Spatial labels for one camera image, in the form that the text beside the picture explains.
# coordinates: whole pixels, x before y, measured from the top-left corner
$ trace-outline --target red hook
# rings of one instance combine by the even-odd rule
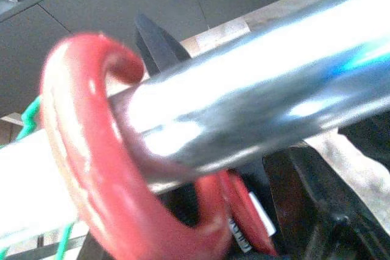
[[[148,190],[122,143],[105,94],[105,74],[139,82],[141,60],[98,34],[60,42],[41,87],[44,127],[80,216],[118,260],[221,259],[231,234],[217,175],[196,181],[200,223],[180,223]]]

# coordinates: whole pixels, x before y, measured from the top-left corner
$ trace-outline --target chrome bar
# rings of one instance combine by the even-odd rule
[[[111,98],[151,189],[390,107],[388,0],[326,0]]]

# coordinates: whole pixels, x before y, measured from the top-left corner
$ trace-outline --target white label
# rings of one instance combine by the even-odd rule
[[[243,233],[239,230],[237,223],[232,218],[229,218],[228,222],[229,222],[230,231],[232,232],[232,234],[233,234],[234,238],[236,239],[236,242],[239,245],[239,247],[241,248],[241,250],[244,253],[251,251],[252,246],[247,241],[247,239],[244,237]]]
[[[272,223],[271,219],[269,218],[268,214],[264,210],[261,203],[258,201],[256,195],[253,192],[249,192],[249,197],[252,201],[252,204],[256,208],[256,211],[258,215],[261,218],[261,221],[263,222],[264,226],[266,227],[267,234],[269,237],[271,237],[274,233],[276,233],[276,229],[274,224]]]

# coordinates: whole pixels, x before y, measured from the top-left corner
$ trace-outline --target white surface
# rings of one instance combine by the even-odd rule
[[[239,245],[240,249],[244,253],[251,251],[252,246],[250,245],[248,240],[244,237],[241,230],[238,228],[237,223],[232,218],[228,219],[228,223],[229,223],[229,229],[232,232],[234,238],[236,239],[236,242]]]
[[[245,20],[237,18],[201,33],[195,36],[195,39],[200,50],[205,52],[249,32],[250,30]]]
[[[274,233],[276,233],[276,229],[274,224],[272,223],[272,220],[269,218],[268,214],[263,208],[263,205],[258,201],[256,195],[253,192],[249,192],[249,197],[256,208],[256,211],[258,215],[261,218],[261,221],[263,222],[264,226],[266,227],[267,234],[269,237],[271,237]]]
[[[77,219],[44,130],[1,149],[0,174],[0,247]]]

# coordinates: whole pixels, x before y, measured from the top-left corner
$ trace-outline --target black plastic part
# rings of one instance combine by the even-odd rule
[[[135,18],[136,45],[150,76],[190,59],[186,49],[144,14]]]
[[[390,237],[311,147],[264,158],[279,224],[294,259],[390,259]]]
[[[339,129],[364,155],[390,170],[390,112]]]

